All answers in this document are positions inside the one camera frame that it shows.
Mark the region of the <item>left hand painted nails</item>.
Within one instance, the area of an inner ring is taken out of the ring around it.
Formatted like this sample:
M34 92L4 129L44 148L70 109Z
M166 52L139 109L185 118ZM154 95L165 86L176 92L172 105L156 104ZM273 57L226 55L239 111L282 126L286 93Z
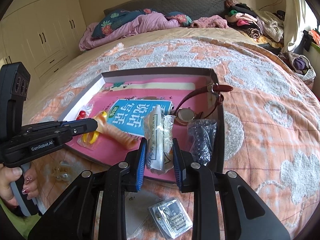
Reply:
M9 208L15 208L19 206L11 190L10 183L18 180L21 175L21 168L8 168L1 164L1 199ZM39 195L37 173L33 163L31 163L30 168L24 174L22 194L27 195L28 199L35 198Z

